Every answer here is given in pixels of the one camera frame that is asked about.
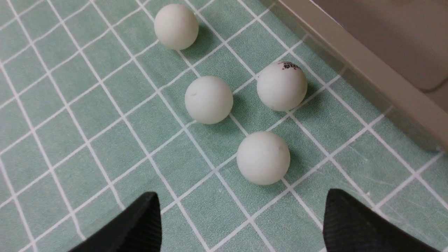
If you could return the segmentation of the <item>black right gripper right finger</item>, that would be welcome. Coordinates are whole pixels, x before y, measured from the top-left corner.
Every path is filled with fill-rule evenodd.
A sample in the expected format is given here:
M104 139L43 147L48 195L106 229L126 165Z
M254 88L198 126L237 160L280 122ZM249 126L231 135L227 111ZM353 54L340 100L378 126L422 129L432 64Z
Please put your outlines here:
M328 252L435 252L341 189L326 197L323 239Z

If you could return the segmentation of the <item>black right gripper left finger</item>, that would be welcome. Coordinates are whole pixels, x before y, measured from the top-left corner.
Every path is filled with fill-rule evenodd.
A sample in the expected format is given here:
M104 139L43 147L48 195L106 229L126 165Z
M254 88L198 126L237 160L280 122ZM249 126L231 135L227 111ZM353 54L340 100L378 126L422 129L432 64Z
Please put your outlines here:
M160 252L161 210L157 193L145 192L71 252Z

